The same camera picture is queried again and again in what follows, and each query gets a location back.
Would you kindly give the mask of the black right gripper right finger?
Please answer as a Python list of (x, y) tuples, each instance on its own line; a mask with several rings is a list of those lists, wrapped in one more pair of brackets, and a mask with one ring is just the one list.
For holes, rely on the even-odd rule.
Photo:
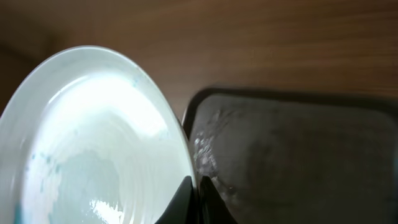
[(199, 199), (201, 224), (237, 224), (208, 176), (201, 179)]

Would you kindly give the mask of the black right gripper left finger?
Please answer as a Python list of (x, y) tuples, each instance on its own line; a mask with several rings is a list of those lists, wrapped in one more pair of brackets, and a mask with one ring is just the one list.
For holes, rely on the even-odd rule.
[(194, 224), (195, 189), (192, 178), (186, 176), (179, 185), (165, 212), (155, 224)]

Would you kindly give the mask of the white plate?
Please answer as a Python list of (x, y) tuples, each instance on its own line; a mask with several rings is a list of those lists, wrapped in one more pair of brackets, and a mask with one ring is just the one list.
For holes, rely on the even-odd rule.
[(184, 180), (197, 182), (178, 118), (111, 49), (51, 56), (2, 112), (2, 223), (155, 223)]

